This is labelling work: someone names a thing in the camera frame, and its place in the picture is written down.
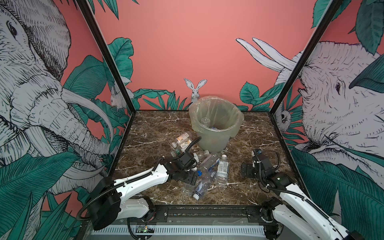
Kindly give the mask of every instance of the plastic trash bag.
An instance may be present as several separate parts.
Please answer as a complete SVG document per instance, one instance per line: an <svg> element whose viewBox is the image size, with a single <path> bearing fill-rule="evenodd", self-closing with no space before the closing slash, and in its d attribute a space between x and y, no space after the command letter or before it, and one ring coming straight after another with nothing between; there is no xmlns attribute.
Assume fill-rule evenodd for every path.
<svg viewBox="0 0 384 240"><path fill-rule="evenodd" d="M209 152L225 149L229 137L235 137L244 121L243 113L233 103L216 97L200 98L189 107L192 128L199 137L199 146ZM210 119L210 126L201 124L201 119Z"/></svg>

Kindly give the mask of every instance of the elephant eye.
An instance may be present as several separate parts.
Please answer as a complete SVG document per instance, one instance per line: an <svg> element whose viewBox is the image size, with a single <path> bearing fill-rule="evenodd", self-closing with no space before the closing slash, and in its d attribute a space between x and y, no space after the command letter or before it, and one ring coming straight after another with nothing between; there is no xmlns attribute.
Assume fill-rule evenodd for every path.
<svg viewBox="0 0 384 240"><path fill-rule="evenodd" d="M336 89L337 93L340 95L340 83L336 84L335 89Z"/></svg>
<svg viewBox="0 0 384 240"><path fill-rule="evenodd" d="M15 38L16 35L17 35L17 31L16 29L12 26L12 23L10 23L9 21L7 21L7 27L9 29L9 31L11 32L12 36Z"/></svg>

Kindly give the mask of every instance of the trash bin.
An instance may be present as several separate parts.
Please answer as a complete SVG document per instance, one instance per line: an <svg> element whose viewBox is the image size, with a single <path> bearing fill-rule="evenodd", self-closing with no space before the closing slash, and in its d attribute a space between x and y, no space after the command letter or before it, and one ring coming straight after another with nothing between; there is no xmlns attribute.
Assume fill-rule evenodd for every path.
<svg viewBox="0 0 384 240"><path fill-rule="evenodd" d="M237 135L244 121L244 115L237 106L216 96L203 97L192 104L189 117L193 130L202 138L199 146L209 152L224 150L229 137ZM210 126L201 124L202 118L209 118Z"/></svg>

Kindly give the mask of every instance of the black frame post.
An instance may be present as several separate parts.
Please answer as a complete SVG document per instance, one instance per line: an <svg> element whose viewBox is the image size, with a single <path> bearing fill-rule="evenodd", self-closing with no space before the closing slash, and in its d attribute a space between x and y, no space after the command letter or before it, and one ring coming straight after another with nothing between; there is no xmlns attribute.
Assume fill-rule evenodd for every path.
<svg viewBox="0 0 384 240"><path fill-rule="evenodd" d="M127 103L128 109L130 110L130 112L132 114L136 113L136 109L133 106L133 103L128 96L125 85L121 80L119 70L118 70L118 68L117 68L117 66L116 66L116 64L115 64L115 62L114 62L114 60L110 54L110 51L108 49L106 42L104 41L103 35L101 34L101 31L100 31L100 29L96 23L94 15L93 15L91 9L88 7L87 0L76 0L76 1L77 1L77 4L79 5L79 8L80 8L84 18L85 18L85 21L88 24L89 29L92 32L93 37L96 40L97 45L100 48L100 51L104 57L104 60L107 63L107 65L108 65L108 67L112 73L112 76L115 79L115 81L116 81L116 83L117 83L126 103Z"/></svg>
<svg viewBox="0 0 384 240"><path fill-rule="evenodd" d="M340 5L343 3L343 0L332 0L329 7L327 8L324 16L322 17L321 21L316 27L316 30L312 34L312 37L310 41L308 42L307 46L305 47L303 54L301 55L299 61L297 62L295 68L292 70L291 75L289 76L287 82L285 83L279 97L277 98L276 102L273 104L270 113L272 115L275 114L277 108L280 106L280 104L283 102L285 96L287 95L289 89L292 87L292 84L297 79L300 71L304 67L305 63L307 62L308 58L312 54L312 51L316 47L317 43L320 41L321 36L324 34L325 30L327 29L329 23L332 21L333 16L335 15L336 11L339 9Z"/></svg>

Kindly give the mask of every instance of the brown marble surface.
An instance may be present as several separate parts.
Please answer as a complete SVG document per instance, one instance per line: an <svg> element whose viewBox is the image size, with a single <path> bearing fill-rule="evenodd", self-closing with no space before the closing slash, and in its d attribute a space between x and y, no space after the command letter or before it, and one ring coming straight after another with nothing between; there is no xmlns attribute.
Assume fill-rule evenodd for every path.
<svg viewBox="0 0 384 240"><path fill-rule="evenodd" d="M170 143L185 131L193 131L188 112L137 112L113 178L124 178L140 173L151 168L160 156L170 156L172 150ZM276 195L261 191L256 179L244 179L240 175L241 163L251 163L251 151L258 147L262 150L277 151L282 161L279 171L287 173L294 179L268 115L244 113L244 123L239 133L229 140L227 148L223 151L230 163L229 185L225 190L219 190L213 184L206 195L196 201L182 193L181 182L172 180L151 187L141 194L149 196L154 204L261 204ZM192 149L191 152L200 150L197 145ZM277 165L275 153L265 152L265 154L273 159L272 164Z"/></svg>

